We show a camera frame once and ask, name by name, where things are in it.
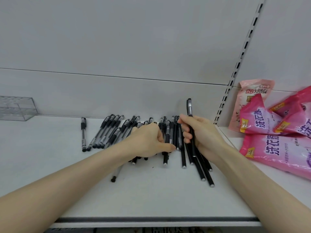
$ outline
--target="label on pen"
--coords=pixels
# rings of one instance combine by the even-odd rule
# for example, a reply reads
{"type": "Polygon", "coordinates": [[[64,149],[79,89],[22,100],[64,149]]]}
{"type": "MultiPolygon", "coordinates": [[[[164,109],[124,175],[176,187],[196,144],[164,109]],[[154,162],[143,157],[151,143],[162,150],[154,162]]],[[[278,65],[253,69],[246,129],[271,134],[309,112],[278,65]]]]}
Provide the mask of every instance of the label on pen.
{"type": "Polygon", "coordinates": [[[93,142],[95,141],[95,139],[96,139],[96,138],[94,137],[93,140],[91,141],[91,143],[89,144],[89,146],[93,144],[93,142]]]}

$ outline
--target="right hand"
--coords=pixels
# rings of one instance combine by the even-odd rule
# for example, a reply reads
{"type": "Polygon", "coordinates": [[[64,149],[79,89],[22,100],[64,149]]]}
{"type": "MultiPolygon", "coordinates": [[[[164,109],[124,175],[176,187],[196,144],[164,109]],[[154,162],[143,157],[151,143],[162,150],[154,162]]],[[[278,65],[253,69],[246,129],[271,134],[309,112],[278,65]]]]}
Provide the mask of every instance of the right hand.
{"type": "Polygon", "coordinates": [[[178,120],[183,129],[184,142],[190,143],[193,138],[189,133],[189,125],[195,133],[195,144],[201,154],[203,154],[212,163],[220,161],[219,153],[227,147],[228,144],[224,141],[215,125],[208,119],[198,116],[189,117],[181,114],[178,120]]]}

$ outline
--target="yellow new label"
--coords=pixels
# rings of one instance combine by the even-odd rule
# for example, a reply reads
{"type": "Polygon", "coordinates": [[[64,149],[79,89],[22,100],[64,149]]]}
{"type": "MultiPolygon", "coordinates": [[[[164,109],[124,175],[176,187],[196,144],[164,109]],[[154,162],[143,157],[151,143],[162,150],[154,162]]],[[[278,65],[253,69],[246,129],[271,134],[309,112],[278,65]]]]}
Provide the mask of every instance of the yellow new label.
{"type": "Polygon", "coordinates": [[[274,107],[271,107],[270,110],[271,111],[277,111],[279,108],[282,108],[284,105],[285,105],[285,103],[282,102],[282,103],[280,103],[280,104],[278,104],[278,105],[276,105],[274,107]]]}
{"type": "Polygon", "coordinates": [[[279,132],[283,132],[284,129],[290,125],[290,123],[283,121],[279,126],[277,126],[274,130],[274,132],[279,133],[279,132]]]}
{"type": "Polygon", "coordinates": [[[241,119],[241,126],[240,131],[245,133],[245,130],[247,129],[248,119],[241,119]]]}
{"type": "Polygon", "coordinates": [[[247,150],[247,154],[245,155],[245,157],[247,157],[247,158],[254,158],[254,150],[255,150],[254,147],[249,148],[249,149],[247,150]]]}

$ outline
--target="white shelf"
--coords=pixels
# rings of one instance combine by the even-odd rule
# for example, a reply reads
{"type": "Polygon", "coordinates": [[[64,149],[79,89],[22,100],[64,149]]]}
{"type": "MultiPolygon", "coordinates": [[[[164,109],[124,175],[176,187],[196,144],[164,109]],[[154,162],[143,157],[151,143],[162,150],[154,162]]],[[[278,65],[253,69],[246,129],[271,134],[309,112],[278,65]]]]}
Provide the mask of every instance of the white shelf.
{"type": "MultiPolygon", "coordinates": [[[[243,144],[244,134],[234,132],[227,127],[219,127],[223,134],[228,138],[235,148],[240,150],[243,144]]],[[[254,162],[254,164],[263,171],[268,177],[274,180],[277,184],[282,186],[285,190],[295,196],[303,204],[311,208],[311,181],[302,177],[295,176],[290,173],[283,172],[276,168],[272,168],[261,163],[254,162]]]]}
{"type": "MultiPolygon", "coordinates": [[[[87,119],[87,142],[101,123],[87,119]]],[[[81,151],[80,118],[0,121],[0,131],[0,196],[98,151],[81,151]]],[[[248,206],[212,166],[215,188],[200,180],[188,160],[182,169],[177,151],[167,168],[162,155],[138,160],[136,166],[126,163],[116,183],[107,176],[62,216],[63,223],[53,226],[258,226],[248,206]]]]}

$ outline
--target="pink bag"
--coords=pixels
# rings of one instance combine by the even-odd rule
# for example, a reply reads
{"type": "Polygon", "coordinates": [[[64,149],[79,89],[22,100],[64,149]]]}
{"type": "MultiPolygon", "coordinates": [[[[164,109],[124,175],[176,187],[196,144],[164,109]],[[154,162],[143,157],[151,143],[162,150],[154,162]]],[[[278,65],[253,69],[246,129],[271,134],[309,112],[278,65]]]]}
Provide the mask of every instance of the pink bag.
{"type": "Polygon", "coordinates": [[[281,103],[272,106],[269,110],[277,113],[281,117],[285,117],[292,113],[291,108],[298,103],[304,104],[306,102],[311,102],[311,86],[302,89],[293,96],[288,97],[281,103]]]}
{"type": "Polygon", "coordinates": [[[240,111],[240,132],[280,134],[273,132],[273,129],[281,121],[281,116],[265,108],[261,94],[256,94],[240,111]]]}
{"type": "Polygon", "coordinates": [[[299,133],[311,138],[311,102],[303,106],[298,103],[291,107],[290,114],[283,118],[274,132],[299,133]]]}
{"type": "Polygon", "coordinates": [[[311,139],[246,134],[240,153],[262,164],[311,179],[311,139]]]}
{"type": "Polygon", "coordinates": [[[274,87],[274,81],[266,79],[245,80],[241,81],[240,85],[241,90],[238,93],[232,118],[228,127],[230,130],[236,132],[240,131],[241,108],[247,105],[248,102],[251,101],[251,98],[256,94],[261,94],[263,101],[265,101],[274,87]]]}

